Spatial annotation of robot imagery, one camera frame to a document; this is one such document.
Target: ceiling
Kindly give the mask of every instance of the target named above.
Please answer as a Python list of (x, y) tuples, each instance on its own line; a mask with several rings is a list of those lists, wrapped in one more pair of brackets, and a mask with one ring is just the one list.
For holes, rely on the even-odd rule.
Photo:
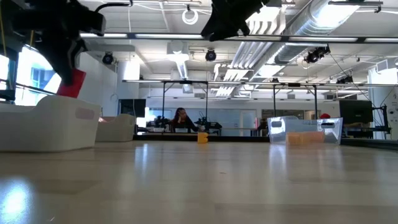
[[(101, 1), (81, 0), (90, 9), (95, 9)], [(201, 6), (192, 6), (192, 9), (211, 10), (210, 0), (201, 1)], [(398, 1), (383, 0), (382, 10), (398, 12)], [(286, 18), (289, 21), (308, 3), (308, 0), (295, 0), (295, 7), (287, 8)], [(159, 5), (145, 5), (154, 9), (160, 9)], [(185, 9), (185, 6), (164, 5), (166, 10)], [(361, 7), (359, 11), (373, 10), (375, 7)], [(172, 32), (198, 34), (207, 23), (209, 15), (199, 13), (196, 24), (188, 25), (182, 21), (183, 11), (162, 11), (147, 9), (138, 5), (127, 7), (108, 7), (101, 13), (104, 14), (107, 24), (106, 32)], [(380, 12), (355, 12), (344, 24), (335, 29), (331, 35), (398, 35), (397, 14)], [(133, 45), (135, 52), (140, 55), (144, 63), (141, 64), (141, 73), (145, 78), (155, 77), (156, 74), (170, 73), (176, 70), (175, 62), (167, 60), (166, 50), (169, 40), (109, 40), (92, 39), (90, 44), (100, 45)], [(240, 42), (207, 42), (188, 41), (190, 60), (187, 61), (189, 70), (203, 70), (212, 72), (215, 62), (206, 62), (205, 54), (208, 48), (213, 48), (217, 53), (217, 61), (230, 63), (238, 50)], [(343, 70), (351, 69), (356, 82), (366, 82), (368, 68), (374, 63), (388, 56), (398, 56), (398, 45), (366, 45), (366, 44), (331, 44), (331, 55), (325, 57), (319, 63), (307, 64), (302, 62), (303, 57), (298, 57), (291, 65), (283, 69), (279, 81), (283, 82), (326, 82)], [(114, 56), (122, 61), (131, 58), (131, 52), (114, 52)]]

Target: wooden floor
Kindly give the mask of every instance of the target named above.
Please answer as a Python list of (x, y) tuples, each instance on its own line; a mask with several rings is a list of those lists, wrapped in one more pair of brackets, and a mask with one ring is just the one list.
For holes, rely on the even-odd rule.
[(398, 223), (398, 154), (127, 142), (0, 154), (0, 223)]

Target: yellow cup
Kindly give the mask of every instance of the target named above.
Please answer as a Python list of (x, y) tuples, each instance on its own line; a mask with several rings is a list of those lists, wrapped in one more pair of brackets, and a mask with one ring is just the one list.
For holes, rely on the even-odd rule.
[(209, 134), (207, 133), (198, 133), (198, 144), (204, 144), (204, 143), (208, 143), (208, 139), (207, 137), (209, 136)]

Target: computer monitor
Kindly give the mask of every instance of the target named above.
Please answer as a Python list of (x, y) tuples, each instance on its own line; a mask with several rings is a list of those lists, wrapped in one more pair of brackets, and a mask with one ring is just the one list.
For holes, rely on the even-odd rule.
[(373, 122), (372, 102), (365, 100), (340, 100), (340, 116), (344, 124)]
[(120, 100), (120, 113), (145, 118), (146, 99)]

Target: clear plastic container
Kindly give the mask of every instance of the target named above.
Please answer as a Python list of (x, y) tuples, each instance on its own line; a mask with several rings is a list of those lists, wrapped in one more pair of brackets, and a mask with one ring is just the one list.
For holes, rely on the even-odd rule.
[(268, 118), (271, 143), (340, 144), (343, 118), (302, 120), (295, 116)]

